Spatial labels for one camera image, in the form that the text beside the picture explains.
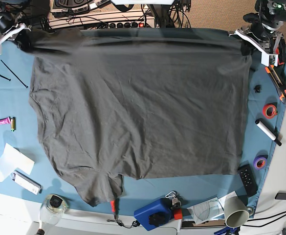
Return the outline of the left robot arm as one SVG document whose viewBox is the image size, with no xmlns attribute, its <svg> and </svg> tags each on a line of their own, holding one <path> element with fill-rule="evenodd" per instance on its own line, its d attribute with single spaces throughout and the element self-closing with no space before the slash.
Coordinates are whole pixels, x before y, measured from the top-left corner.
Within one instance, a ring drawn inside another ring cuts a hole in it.
<svg viewBox="0 0 286 235">
<path fill-rule="evenodd" d="M 255 11 L 243 16 L 250 24 L 243 33 L 264 46 L 265 52 L 274 53 L 276 32 L 286 22 L 286 0 L 258 0 Z"/>
</svg>

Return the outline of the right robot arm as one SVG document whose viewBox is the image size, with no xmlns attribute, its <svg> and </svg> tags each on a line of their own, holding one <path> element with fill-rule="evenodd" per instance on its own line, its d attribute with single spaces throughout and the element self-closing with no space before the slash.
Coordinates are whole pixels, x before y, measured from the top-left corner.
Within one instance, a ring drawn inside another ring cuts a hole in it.
<svg viewBox="0 0 286 235">
<path fill-rule="evenodd" d="M 5 41 L 13 41 L 20 49 L 30 48 L 31 42 L 26 33 L 31 27 L 22 22 L 22 12 L 26 9 L 30 1 L 21 0 L 17 4 L 17 9 L 10 10 L 7 5 L 9 1 L 0 0 L 0 55 L 2 54 L 2 44 Z"/>
</svg>

